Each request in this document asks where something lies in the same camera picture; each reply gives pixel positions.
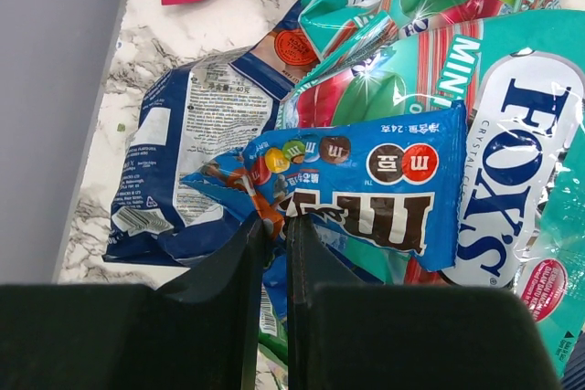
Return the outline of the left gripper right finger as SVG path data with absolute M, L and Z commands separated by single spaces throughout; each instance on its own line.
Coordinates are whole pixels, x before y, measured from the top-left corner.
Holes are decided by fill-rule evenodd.
M 287 230 L 292 389 L 557 389 L 526 306 L 505 290 L 369 284 L 306 216 Z

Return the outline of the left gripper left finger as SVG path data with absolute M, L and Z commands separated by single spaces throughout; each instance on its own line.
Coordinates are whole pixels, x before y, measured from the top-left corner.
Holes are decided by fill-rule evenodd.
M 158 289 L 5 285 L 4 389 L 251 389 L 265 233 L 232 239 Z

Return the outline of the green snack packet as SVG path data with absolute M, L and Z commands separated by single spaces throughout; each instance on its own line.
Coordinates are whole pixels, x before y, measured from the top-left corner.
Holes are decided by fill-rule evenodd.
M 273 316 L 260 316 L 259 352 L 275 380 L 277 389 L 288 389 L 288 340 L 286 331 Z

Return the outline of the blue candy packet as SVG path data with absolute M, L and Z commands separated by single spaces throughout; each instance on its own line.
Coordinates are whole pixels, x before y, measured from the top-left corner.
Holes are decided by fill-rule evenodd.
M 456 102 L 439 111 L 268 131 L 183 183 L 233 214 L 257 213 L 275 240 L 284 239 L 287 219 L 309 216 L 437 271 L 455 261 L 466 129 L 465 106 Z

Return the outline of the dark blue snack packet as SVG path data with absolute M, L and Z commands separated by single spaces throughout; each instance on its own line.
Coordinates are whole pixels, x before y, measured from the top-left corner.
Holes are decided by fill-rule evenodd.
M 274 127 L 280 101 L 318 61 L 301 10 L 295 3 L 255 46 L 170 69 L 146 92 L 111 204 L 105 261 L 189 267 L 239 229 L 183 179 Z

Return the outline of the teal white candy bag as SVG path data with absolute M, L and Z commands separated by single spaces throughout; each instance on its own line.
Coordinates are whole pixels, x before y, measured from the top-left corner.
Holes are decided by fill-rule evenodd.
M 407 37 L 373 54 L 346 99 L 349 119 L 307 121 L 288 97 L 279 129 L 335 127 L 466 109 L 454 264 L 430 271 L 314 225 L 369 284 L 505 290 L 526 306 L 557 376 L 584 322 L 584 26 L 579 10 L 538 9 Z

